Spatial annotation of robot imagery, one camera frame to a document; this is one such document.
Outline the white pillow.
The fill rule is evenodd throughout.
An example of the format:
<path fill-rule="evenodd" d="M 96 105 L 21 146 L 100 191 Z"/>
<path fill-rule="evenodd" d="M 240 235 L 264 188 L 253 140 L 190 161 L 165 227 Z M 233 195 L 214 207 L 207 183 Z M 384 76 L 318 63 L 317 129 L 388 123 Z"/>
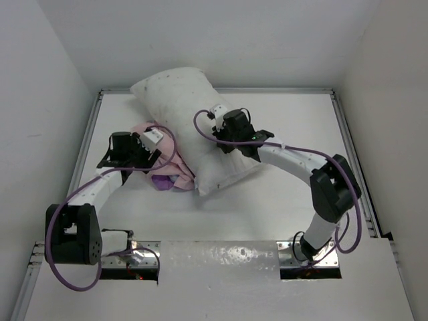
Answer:
<path fill-rule="evenodd" d="M 168 162 L 179 152 L 195 176 L 195 189 L 201 196 L 228 187 L 261 168 L 261 164 L 234 150 L 225 154 L 214 142 L 203 138 L 211 133 L 211 124 L 200 110 L 217 104 L 228 110 L 233 106 L 211 85 L 198 68 L 166 70 L 135 83 L 130 92 L 150 114 L 152 123 L 160 124 L 173 137 L 174 150 Z"/>

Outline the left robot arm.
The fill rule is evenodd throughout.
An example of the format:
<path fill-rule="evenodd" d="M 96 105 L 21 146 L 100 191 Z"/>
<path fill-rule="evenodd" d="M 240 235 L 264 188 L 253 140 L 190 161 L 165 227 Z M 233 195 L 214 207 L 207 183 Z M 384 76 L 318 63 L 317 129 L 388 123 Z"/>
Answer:
<path fill-rule="evenodd" d="M 115 132 L 108 150 L 95 171 L 96 182 L 77 192 L 60 209 L 48 241 L 51 255 L 46 260 L 58 264 L 94 265 L 105 253 L 98 212 L 109 196 L 125 184 L 132 168 L 147 173 L 161 155 L 158 145 L 164 138 L 155 128 L 143 134 Z"/>

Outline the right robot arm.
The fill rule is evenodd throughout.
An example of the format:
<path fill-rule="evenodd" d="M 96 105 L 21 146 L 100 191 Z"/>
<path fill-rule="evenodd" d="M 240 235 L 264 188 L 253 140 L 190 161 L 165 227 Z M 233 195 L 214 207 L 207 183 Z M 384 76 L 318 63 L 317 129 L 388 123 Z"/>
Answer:
<path fill-rule="evenodd" d="M 225 153 L 238 150 L 243 156 L 272 165 L 299 178 L 311 191 L 315 214 L 300 238 L 304 261 L 311 261 L 329 242 L 338 222 L 361 196 L 360 187 L 347 160 L 336 154 L 332 159 L 314 151 L 286 146 L 275 134 L 255 130 L 248 113 L 224 106 L 208 112 L 217 146 Z"/>

